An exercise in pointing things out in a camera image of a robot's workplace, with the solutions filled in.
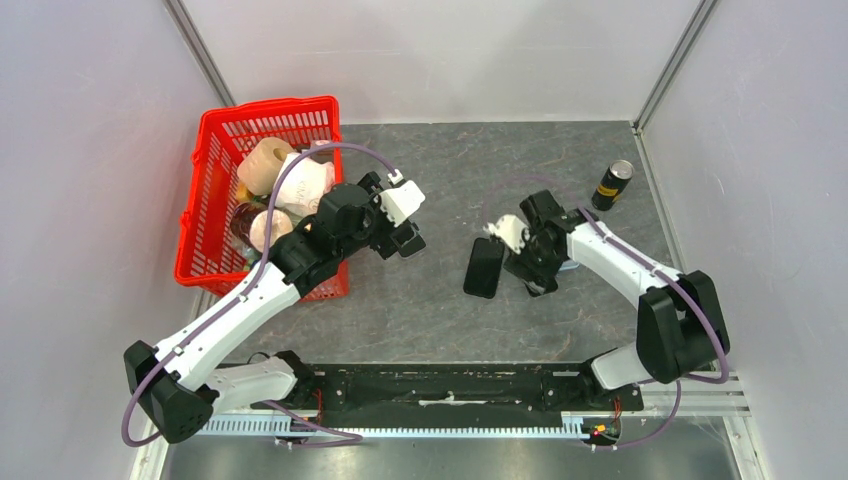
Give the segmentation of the light blue phone case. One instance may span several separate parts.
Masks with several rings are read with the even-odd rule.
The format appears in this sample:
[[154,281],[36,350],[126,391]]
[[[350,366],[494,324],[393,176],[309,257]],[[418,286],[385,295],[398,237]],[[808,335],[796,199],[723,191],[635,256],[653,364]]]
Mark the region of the light blue phone case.
[[559,272],[571,271],[579,268],[580,266],[581,264],[579,262],[576,262],[574,260],[566,260],[559,267]]

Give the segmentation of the black phone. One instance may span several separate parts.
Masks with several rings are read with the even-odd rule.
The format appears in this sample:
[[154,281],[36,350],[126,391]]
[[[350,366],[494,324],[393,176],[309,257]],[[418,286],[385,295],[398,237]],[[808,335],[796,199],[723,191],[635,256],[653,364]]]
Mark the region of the black phone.
[[499,285],[505,246],[494,238],[476,238],[473,242],[463,292],[484,299],[493,299]]

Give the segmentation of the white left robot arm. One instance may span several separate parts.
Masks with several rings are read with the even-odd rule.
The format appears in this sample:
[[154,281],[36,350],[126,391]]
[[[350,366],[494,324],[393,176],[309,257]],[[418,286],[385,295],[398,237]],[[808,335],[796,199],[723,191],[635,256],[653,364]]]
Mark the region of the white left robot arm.
[[335,276],[358,251],[369,248],[388,259],[423,249],[411,218],[424,200],[411,180],[388,188],[368,179],[334,186],[314,214],[271,244],[248,275],[204,314],[155,345],[137,341],[125,350],[132,397],[122,422],[141,407],[157,429],[151,437],[175,444],[219,412],[264,401],[281,400],[295,409],[307,405],[314,383],[293,354],[238,367],[220,364],[267,320]]

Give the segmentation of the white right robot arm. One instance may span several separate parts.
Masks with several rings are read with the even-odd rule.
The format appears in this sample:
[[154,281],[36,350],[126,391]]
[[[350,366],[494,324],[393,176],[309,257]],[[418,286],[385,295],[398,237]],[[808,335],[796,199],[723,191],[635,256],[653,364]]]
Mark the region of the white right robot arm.
[[588,210],[565,210],[548,190],[528,196],[520,208],[521,216],[506,214],[486,230],[505,246],[505,269],[530,295],[556,291],[558,272],[573,261],[636,310],[635,340],[581,365],[577,395],[585,406],[604,408],[619,388],[631,384],[728,380],[730,340],[709,275],[683,273],[652,259]]

